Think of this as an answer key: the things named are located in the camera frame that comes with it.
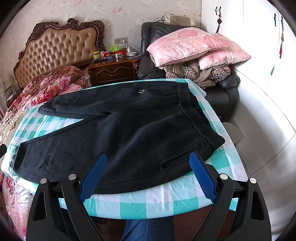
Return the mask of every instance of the green tissue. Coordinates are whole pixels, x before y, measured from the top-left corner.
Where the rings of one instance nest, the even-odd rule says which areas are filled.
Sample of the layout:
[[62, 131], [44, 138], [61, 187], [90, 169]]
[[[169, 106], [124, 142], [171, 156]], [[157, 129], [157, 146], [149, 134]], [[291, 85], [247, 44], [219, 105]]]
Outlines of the green tissue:
[[110, 47], [111, 52], [116, 52], [116, 51], [119, 51], [119, 50], [121, 50], [121, 47], [118, 44], [115, 44], [115, 45]]

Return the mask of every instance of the blue gripper pad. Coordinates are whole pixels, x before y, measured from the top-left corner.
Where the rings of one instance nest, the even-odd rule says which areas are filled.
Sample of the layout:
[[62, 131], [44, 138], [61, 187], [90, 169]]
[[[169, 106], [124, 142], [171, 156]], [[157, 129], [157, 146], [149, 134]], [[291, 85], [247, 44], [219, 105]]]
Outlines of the blue gripper pad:
[[217, 200], [215, 183], [194, 152], [190, 154], [189, 164], [205, 197], [214, 203]]
[[96, 186], [103, 175], [103, 172], [107, 166], [107, 156], [106, 154], [102, 153], [96, 163], [92, 166], [86, 177], [84, 178], [83, 182], [80, 183], [80, 194], [79, 199], [81, 202], [84, 202], [86, 199], [89, 199]]

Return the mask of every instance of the electrical outlet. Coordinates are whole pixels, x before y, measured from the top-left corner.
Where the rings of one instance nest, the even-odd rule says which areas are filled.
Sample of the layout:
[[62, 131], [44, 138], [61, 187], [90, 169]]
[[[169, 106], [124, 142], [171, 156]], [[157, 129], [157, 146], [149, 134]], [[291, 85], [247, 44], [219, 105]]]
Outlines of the electrical outlet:
[[124, 43], [126, 44], [128, 42], [128, 37], [116, 38], [114, 39], [114, 44], [123, 44], [123, 40], [125, 41]]

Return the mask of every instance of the person's leg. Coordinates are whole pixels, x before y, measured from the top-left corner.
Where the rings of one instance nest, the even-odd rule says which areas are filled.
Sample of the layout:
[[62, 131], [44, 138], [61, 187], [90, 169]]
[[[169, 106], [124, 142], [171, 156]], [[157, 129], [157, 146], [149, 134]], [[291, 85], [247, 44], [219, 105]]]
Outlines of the person's leg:
[[127, 220], [120, 241], [175, 241], [173, 216]]

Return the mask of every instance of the carved wooden headboard frame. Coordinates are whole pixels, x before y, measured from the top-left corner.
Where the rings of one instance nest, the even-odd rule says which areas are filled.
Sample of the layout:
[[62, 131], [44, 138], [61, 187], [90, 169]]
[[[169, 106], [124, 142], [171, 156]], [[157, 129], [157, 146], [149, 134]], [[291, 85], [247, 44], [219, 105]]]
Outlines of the carved wooden headboard frame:
[[93, 27], [96, 30], [96, 49], [99, 51], [105, 51], [105, 46], [103, 44], [103, 39], [104, 39], [104, 23], [102, 21], [99, 20], [95, 20], [92, 22], [84, 22], [81, 23], [80, 25], [78, 25], [78, 20], [75, 20], [74, 18], [69, 18], [67, 23], [65, 25], [59, 25], [59, 22], [42, 22], [42, 23], [37, 23], [36, 26], [33, 29], [33, 32], [31, 33], [31, 35], [29, 36], [27, 42], [26, 42], [26, 46], [25, 46], [25, 50], [21, 51], [19, 53], [19, 57], [18, 57], [18, 62], [15, 65], [15, 67], [13, 68], [13, 73], [15, 75], [15, 71], [16, 69], [20, 66], [20, 62], [21, 59], [23, 58], [23, 56], [26, 53], [26, 50], [29, 46], [30, 41], [32, 40], [37, 40], [39, 39], [42, 34], [48, 29], [48, 28], [53, 28], [56, 30], [64, 30], [67, 28], [72, 28], [74, 30], [82, 30], [85, 28], [90, 28]]

